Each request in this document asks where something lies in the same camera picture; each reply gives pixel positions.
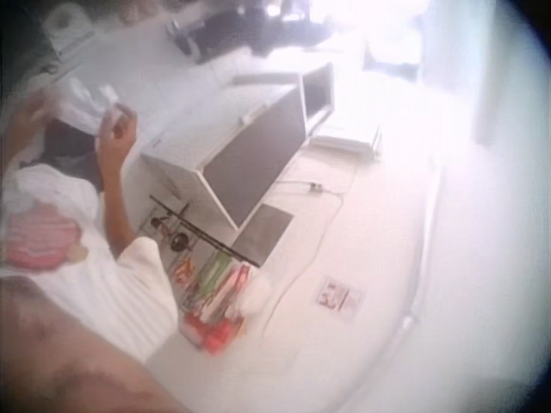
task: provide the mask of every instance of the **hand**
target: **hand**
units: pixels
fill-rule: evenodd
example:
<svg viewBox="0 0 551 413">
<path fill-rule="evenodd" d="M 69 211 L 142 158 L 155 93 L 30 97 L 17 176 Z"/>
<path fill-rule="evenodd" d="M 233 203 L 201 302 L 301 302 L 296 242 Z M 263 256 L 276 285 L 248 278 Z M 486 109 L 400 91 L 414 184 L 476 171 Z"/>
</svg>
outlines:
<svg viewBox="0 0 551 413">
<path fill-rule="evenodd" d="M 7 136 L 10 150 L 18 152 L 24 149 L 30 140 L 50 122 L 54 108 L 55 102 L 52 95 L 44 90 L 28 97 L 9 120 Z"/>
<path fill-rule="evenodd" d="M 120 177 L 124 160 L 136 142 L 136 113 L 120 103 L 116 107 L 122 115 L 115 123 L 108 110 L 98 133 L 97 162 L 104 181 Z"/>
</svg>

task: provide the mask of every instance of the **sticker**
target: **sticker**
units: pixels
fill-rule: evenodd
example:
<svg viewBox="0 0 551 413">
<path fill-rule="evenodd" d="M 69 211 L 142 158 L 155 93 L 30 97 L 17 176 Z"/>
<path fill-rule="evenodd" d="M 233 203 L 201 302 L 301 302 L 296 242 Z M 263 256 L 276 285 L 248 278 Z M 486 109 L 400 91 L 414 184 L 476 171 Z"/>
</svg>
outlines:
<svg viewBox="0 0 551 413">
<path fill-rule="evenodd" d="M 327 278 L 316 296 L 316 304 L 342 317 L 353 317 L 363 300 L 363 292 Z"/>
</svg>

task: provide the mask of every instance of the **white shirt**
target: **white shirt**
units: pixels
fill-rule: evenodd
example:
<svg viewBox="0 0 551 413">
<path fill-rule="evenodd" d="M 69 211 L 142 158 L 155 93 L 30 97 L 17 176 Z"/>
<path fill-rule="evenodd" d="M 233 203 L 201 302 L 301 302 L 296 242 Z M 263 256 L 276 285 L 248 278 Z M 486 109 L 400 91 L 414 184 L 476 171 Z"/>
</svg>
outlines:
<svg viewBox="0 0 551 413">
<path fill-rule="evenodd" d="M 157 244 L 140 237 L 118 260 L 95 225 L 98 196 L 87 181 L 37 165 L 4 180 L 3 218 L 34 200 L 54 204 L 81 227 L 80 244 L 89 250 L 79 263 L 30 275 L 62 309 L 98 335 L 145 362 L 176 330 L 177 310 Z M 1 276 L 28 275 L 0 269 Z"/>
</svg>

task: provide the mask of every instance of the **person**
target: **person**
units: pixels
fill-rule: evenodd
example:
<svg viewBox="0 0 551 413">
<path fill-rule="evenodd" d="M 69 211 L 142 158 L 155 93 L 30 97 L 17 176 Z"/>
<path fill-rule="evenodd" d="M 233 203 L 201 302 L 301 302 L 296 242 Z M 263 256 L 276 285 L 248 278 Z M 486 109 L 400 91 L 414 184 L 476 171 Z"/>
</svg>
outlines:
<svg viewBox="0 0 551 413">
<path fill-rule="evenodd" d="M 158 246 L 136 237 L 123 199 L 136 113 L 118 104 L 97 134 L 104 237 L 90 182 L 45 164 L 8 169 L 53 107 L 31 96 L 3 137 L 3 397 L 17 411 L 186 411 L 142 367 L 176 330 L 177 310 Z"/>
</svg>

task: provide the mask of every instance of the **power cord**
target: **power cord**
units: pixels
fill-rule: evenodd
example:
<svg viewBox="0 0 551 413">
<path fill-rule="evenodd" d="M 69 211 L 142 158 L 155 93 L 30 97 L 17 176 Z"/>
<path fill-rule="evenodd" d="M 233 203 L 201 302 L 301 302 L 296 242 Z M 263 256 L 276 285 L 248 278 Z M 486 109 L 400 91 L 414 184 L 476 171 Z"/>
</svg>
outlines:
<svg viewBox="0 0 551 413">
<path fill-rule="evenodd" d="M 314 193 L 314 194 L 328 194 L 328 195 L 331 195 L 331 196 L 335 196 L 340 200 L 340 203 L 338 205 L 337 210 L 331 216 L 331 219 L 329 219 L 329 221 L 327 221 L 327 224 L 325 224 L 325 228 L 324 228 L 324 230 L 322 232 L 322 235 L 321 235 L 321 237 L 318 241 L 318 245 L 316 246 L 316 250 L 315 250 L 312 258 L 308 261 L 308 263 L 304 266 L 304 268 L 301 271 L 299 271 L 299 273 L 297 273 L 297 275 L 291 280 L 291 282 L 289 282 L 287 284 L 287 286 L 283 289 L 283 291 L 280 294 L 279 298 L 275 302 L 275 304 L 272 308 L 272 311 L 269 314 L 268 319 L 266 320 L 266 323 L 263 326 L 261 337 L 265 336 L 266 330 L 268 329 L 268 326 L 269 326 L 270 322 L 272 321 L 272 318 L 276 314 L 277 309 L 278 309 L 280 303 L 285 298 L 285 296 L 288 294 L 288 292 L 291 290 L 291 288 L 293 288 L 296 281 L 298 281 L 299 278 L 302 277 L 302 275 L 304 275 L 306 273 L 306 271 L 308 271 L 308 269 L 316 261 L 316 258 L 318 258 L 319 252 L 321 251 L 321 247 L 324 244 L 327 232 L 329 231 L 329 229 L 331 228 L 333 222 L 335 221 L 335 219 L 337 218 L 337 216 L 341 212 L 341 209 L 343 209 L 344 197 L 350 192 L 350 190 L 352 189 L 352 185 L 354 185 L 354 181 L 356 180 L 356 175 L 357 175 L 357 172 L 358 172 L 358 169 L 359 169 L 359 164 L 360 164 L 360 158 L 358 157 L 358 159 L 356 161 L 356 167 L 354 168 L 354 172 L 352 173 L 352 177 L 350 178 L 349 186 L 348 186 L 348 188 L 345 192 L 333 192 L 329 189 L 325 189 L 323 184 L 321 184 L 319 182 L 311 182 L 311 181 L 276 181 L 275 182 L 277 184 L 282 184 L 282 185 L 307 185 L 309 187 L 309 192 L 308 192 L 309 194 L 312 194 L 312 193 Z"/>
</svg>

